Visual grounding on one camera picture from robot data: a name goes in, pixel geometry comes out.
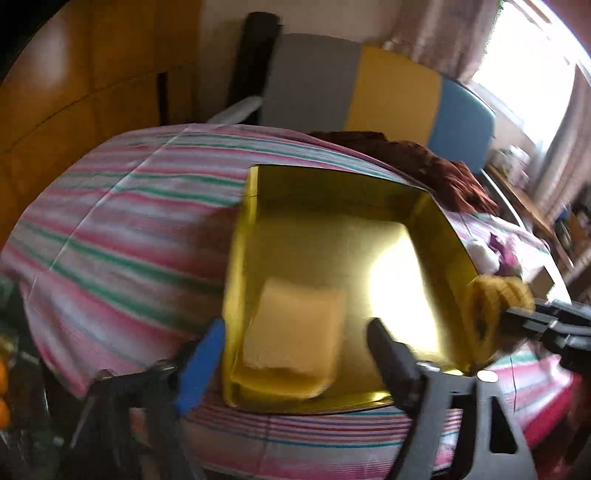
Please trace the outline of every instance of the blue panel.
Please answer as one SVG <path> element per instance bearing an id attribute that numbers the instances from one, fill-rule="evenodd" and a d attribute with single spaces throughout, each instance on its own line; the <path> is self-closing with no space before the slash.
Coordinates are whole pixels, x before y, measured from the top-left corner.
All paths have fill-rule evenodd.
<path id="1" fill-rule="evenodd" d="M 474 173 L 486 160 L 495 114 L 467 88 L 443 78 L 439 111 L 427 147 L 447 160 L 461 160 Z"/>

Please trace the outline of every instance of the gold metallic box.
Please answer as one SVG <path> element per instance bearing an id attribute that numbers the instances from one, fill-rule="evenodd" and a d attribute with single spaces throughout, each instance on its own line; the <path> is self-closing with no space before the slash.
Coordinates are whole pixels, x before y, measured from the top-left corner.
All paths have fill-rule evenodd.
<path id="1" fill-rule="evenodd" d="M 470 371 L 477 356 L 460 305 L 477 274 L 451 224 L 422 189 L 321 168 L 252 167 L 223 305 L 226 403 L 299 414 L 391 404 L 366 345 L 365 328 L 373 317 L 380 317 L 419 360 L 445 371 Z M 268 277 L 346 292 L 339 370 L 318 397 L 289 401 L 261 395 L 230 378 Z"/>

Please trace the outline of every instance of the pink striped fabric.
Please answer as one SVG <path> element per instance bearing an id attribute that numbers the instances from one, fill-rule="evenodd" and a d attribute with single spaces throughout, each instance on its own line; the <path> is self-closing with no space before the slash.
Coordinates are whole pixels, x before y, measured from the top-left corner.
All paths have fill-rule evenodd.
<path id="1" fill-rule="evenodd" d="M 0 265 L 18 281 L 37 346 L 70 391 L 83 396 L 102 368 L 145 369 L 219 315 L 243 183 L 261 163 L 405 181 L 373 158 L 297 132 L 176 125 L 112 138 L 27 208 Z M 527 232 L 490 216 L 448 218 L 463 241 L 516 235 L 526 274 L 556 268 Z M 568 300 L 563 284 L 553 294 Z M 492 369 L 523 428 L 572 381 L 555 356 L 539 361 L 527 345 Z M 450 412 L 437 468 L 452 458 L 459 422 Z M 393 407 L 314 417 L 233 411 L 215 387 L 183 420 L 206 467 L 282 479 L 382 478 L 408 425 Z"/>

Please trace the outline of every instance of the brown blanket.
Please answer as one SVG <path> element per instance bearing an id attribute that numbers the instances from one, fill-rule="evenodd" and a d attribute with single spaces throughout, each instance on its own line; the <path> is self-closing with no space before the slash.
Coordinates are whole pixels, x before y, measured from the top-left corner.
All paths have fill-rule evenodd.
<path id="1" fill-rule="evenodd" d="M 378 132 L 312 132 L 321 140 L 356 150 L 426 185 L 447 210 L 498 214 L 493 202 L 462 161 L 449 161 L 414 142 L 389 142 Z"/>

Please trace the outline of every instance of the gray panel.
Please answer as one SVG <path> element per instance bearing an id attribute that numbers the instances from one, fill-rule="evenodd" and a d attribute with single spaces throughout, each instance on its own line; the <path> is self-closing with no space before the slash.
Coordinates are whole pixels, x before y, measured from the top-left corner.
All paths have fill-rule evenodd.
<path id="1" fill-rule="evenodd" d="M 322 35 L 283 35 L 271 60 L 261 125 L 300 132 L 344 130 L 361 47 Z"/>

